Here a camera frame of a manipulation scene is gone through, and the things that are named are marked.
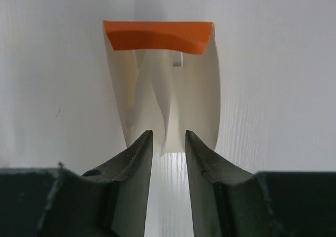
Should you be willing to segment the white paper coffee filters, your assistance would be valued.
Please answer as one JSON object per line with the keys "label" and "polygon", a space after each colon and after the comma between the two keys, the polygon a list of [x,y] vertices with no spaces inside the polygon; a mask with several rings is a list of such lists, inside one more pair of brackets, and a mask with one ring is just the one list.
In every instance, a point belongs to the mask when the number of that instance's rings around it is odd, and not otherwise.
{"label": "white paper coffee filters", "polygon": [[221,114],[215,25],[201,55],[168,49],[117,51],[104,27],[103,36],[126,145],[152,130],[155,151],[181,152],[190,130],[215,149]]}

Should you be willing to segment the orange coffee filter holder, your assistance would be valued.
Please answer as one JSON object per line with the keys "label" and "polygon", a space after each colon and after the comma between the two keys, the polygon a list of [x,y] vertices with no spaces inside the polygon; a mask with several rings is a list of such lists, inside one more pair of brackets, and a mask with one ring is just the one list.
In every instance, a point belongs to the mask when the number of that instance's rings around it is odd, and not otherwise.
{"label": "orange coffee filter holder", "polygon": [[168,49],[201,55],[209,42],[211,22],[103,21],[112,48]]}

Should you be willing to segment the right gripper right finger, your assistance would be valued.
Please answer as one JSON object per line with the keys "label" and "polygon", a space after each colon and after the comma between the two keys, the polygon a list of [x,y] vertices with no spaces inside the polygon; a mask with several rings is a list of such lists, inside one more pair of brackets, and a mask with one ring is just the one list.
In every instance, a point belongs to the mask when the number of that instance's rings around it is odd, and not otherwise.
{"label": "right gripper right finger", "polygon": [[252,174],[194,132],[185,153],[195,236],[335,236],[335,173]]}

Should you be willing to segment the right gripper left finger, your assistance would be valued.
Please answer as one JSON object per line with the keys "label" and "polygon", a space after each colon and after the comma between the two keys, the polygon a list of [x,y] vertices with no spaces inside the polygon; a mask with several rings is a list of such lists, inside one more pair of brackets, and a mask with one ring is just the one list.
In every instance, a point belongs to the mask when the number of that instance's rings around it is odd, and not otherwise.
{"label": "right gripper left finger", "polygon": [[153,132],[77,175],[64,168],[1,169],[1,236],[144,236]]}

